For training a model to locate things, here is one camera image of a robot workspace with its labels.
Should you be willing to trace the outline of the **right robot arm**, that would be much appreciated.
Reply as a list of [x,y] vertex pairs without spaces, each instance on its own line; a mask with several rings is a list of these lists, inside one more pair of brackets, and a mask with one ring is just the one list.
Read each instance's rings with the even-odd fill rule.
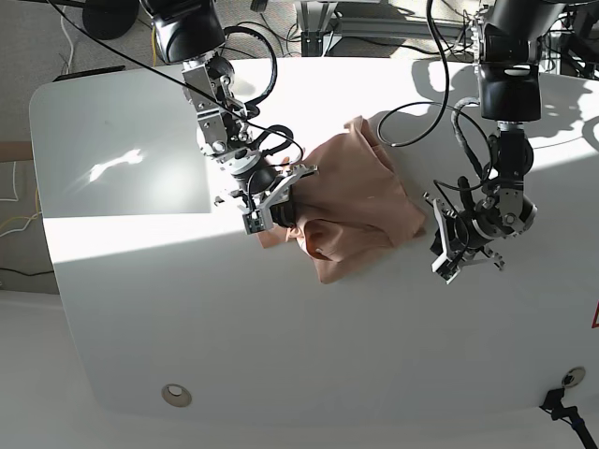
[[259,104],[272,93],[277,78],[277,59],[270,59],[270,80],[253,99],[242,101],[232,91],[235,71],[221,49],[235,34],[264,42],[260,33],[244,26],[223,26],[213,1],[144,1],[162,60],[183,66],[183,88],[197,116],[197,141],[203,155],[231,176],[237,186],[230,196],[241,203],[247,234],[297,223],[293,187],[317,168],[297,157],[273,163],[272,156],[294,145],[293,132],[275,124],[261,127],[253,136],[252,119]]

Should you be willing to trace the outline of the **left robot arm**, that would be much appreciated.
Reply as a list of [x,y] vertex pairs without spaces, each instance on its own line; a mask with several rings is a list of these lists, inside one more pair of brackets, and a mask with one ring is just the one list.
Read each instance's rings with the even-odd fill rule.
[[[439,195],[425,195],[438,229],[431,252],[433,273],[452,282],[467,266],[491,262],[504,268],[503,257],[490,248],[497,239],[528,231],[537,207],[524,193],[524,177],[533,167],[533,148],[524,125],[540,120],[542,98],[539,63],[542,37],[566,7],[564,1],[498,1],[478,12],[472,22],[478,95],[455,105],[438,103],[451,113],[455,138],[478,178],[471,185],[459,177],[454,185],[436,181]],[[465,108],[477,106],[497,131],[486,136],[489,161],[482,165],[460,127]]]

